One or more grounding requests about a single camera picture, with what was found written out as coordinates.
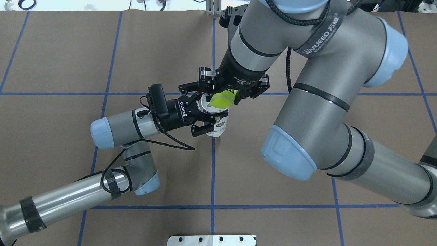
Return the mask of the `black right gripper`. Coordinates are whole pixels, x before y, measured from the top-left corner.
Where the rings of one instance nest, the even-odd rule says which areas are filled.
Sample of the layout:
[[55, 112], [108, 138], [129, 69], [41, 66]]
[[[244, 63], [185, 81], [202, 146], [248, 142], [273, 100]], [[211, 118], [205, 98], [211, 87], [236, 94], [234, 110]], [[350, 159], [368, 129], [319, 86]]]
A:
[[220, 66], [213, 71], [199, 68], [199, 91], [201, 94], [216, 94], [226, 89], [238, 90], [234, 104], [245, 98], [255, 99], [270, 87], [266, 71], [252, 71], [240, 65], [228, 48]]

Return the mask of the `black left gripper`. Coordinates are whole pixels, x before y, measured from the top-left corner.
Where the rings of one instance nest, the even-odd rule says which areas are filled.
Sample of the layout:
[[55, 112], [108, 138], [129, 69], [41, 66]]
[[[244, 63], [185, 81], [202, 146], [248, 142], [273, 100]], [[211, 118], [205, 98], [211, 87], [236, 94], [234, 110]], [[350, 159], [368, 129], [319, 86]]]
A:
[[[163, 133], [191, 125], [190, 129], [193, 137], [213, 131], [216, 123], [215, 116], [204, 115], [198, 105], [205, 91], [206, 86], [203, 82], [179, 85], [181, 97], [166, 100], [169, 116], [167, 118], [158, 118], [158, 130]], [[198, 121], [206, 122], [206, 124], [197, 126], [195, 123]]]

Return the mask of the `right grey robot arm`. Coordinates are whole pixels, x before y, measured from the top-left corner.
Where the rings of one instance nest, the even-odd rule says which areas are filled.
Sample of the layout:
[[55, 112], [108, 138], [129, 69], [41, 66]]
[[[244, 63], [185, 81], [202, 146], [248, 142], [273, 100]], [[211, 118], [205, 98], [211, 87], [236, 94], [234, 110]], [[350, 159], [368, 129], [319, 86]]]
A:
[[323, 170], [436, 219], [436, 138], [414, 163], [343, 122], [362, 87], [384, 84], [402, 66], [406, 37], [345, 0], [252, 0], [201, 93], [252, 89], [286, 48], [307, 62], [262, 146], [264, 160], [297, 180]]

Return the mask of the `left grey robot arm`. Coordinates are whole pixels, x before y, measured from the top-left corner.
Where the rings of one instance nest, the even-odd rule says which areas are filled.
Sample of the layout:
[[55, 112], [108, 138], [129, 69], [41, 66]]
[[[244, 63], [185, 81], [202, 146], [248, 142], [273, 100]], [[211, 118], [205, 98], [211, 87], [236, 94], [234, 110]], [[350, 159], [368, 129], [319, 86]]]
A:
[[[103, 170], [119, 149], [97, 150], [89, 126], [103, 115], [140, 106], [150, 82], [5, 82], [1, 84], [1, 204], [69, 185]], [[161, 246], [172, 235], [215, 234], [212, 140], [171, 133], [196, 148], [151, 145], [161, 187], [80, 212], [19, 238], [16, 246]]]

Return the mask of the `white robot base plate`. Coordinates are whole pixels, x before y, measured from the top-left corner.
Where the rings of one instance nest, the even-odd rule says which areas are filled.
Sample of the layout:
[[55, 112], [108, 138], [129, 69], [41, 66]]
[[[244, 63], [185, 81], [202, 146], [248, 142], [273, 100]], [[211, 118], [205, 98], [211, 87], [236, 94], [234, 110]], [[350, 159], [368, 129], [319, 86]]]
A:
[[171, 236], [167, 246], [256, 246], [255, 235], [185, 235]]

